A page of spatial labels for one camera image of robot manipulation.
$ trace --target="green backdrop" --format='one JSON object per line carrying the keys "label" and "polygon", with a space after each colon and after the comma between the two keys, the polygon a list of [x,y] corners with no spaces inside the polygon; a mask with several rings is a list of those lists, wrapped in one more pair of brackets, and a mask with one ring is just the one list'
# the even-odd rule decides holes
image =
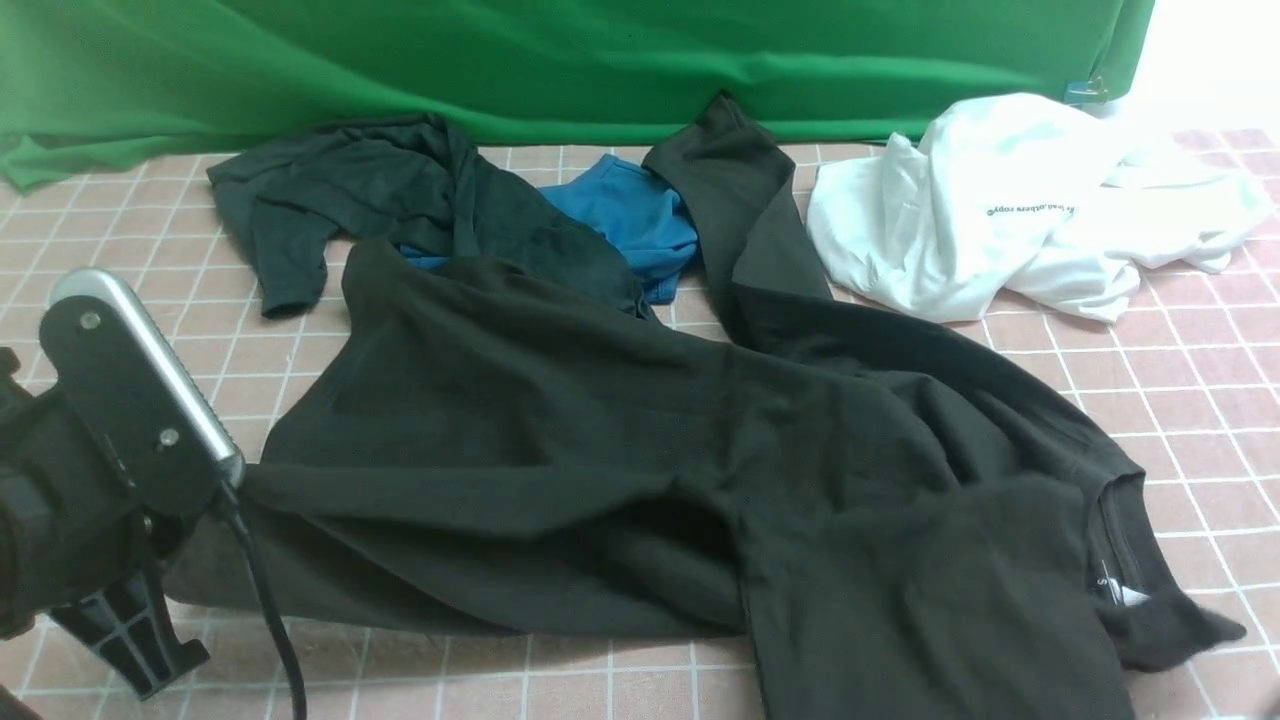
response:
{"label": "green backdrop", "polygon": [[1128,91],[1155,0],[0,0],[0,174],[433,110],[489,143],[650,143],[724,88],[785,141]]}

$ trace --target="white t-shirt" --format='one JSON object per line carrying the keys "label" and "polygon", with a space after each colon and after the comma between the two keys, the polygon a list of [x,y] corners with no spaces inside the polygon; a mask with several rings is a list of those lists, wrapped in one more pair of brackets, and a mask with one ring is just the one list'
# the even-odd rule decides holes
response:
{"label": "white t-shirt", "polygon": [[824,165],[808,224],[833,281],[910,315],[975,320],[1009,287],[1115,322],[1137,265],[1221,272],[1270,208],[1169,138],[1020,94],[955,104],[919,149],[895,135]]}

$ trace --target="cable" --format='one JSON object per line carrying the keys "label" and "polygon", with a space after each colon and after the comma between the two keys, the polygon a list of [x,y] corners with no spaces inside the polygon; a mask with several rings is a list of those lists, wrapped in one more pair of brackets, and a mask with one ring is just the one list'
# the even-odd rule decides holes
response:
{"label": "cable", "polygon": [[227,524],[236,533],[236,539],[244,551],[244,561],[248,562],[248,577],[257,593],[259,605],[262,606],[262,619],[266,629],[275,642],[275,651],[280,655],[284,665],[284,676],[289,680],[289,696],[293,700],[293,720],[307,720],[307,691],[302,683],[302,666],[298,665],[298,655],[293,650],[288,630],[284,629],[284,620],[280,618],[280,609],[275,605],[275,596],[266,582],[266,568],[262,565],[262,556],[257,551],[257,543],[250,534],[244,519],[238,509],[229,509]]}

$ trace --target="blue cloth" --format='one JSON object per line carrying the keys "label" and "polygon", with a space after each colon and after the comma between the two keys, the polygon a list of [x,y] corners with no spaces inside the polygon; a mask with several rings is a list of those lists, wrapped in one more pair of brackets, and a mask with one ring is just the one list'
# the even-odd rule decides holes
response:
{"label": "blue cloth", "polygon": [[[561,213],[618,249],[644,284],[645,300],[664,305],[676,299],[680,273],[698,254],[698,231],[671,186],[634,163],[605,155],[573,182],[540,190]],[[399,251],[424,269],[448,260],[408,246]]]}

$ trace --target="t-shirt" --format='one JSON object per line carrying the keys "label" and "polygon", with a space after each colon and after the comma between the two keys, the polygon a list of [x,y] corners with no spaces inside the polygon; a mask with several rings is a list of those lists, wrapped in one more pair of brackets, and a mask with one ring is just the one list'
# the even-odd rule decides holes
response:
{"label": "t-shirt", "polygon": [[[689,204],[733,342],[504,259],[422,273],[356,246],[351,340],[242,489],[285,612],[748,633],[771,720],[1128,719],[1123,667],[1243,634],[1178,588],[1142,469],[1070,402],[832,300],[794,163],[732,100],[645,167]],[[166,587],[252,607],[242,575],[205,524]]]}

